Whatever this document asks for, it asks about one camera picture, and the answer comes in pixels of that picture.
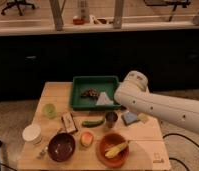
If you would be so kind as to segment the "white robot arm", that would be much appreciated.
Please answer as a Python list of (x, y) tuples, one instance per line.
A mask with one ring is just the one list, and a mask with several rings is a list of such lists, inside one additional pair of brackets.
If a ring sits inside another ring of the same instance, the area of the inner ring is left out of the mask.
[(199, 101), (150, 93), (147, 77), (130, 71), (114, 99), (131, 112), (146, 113), (199, 134)]

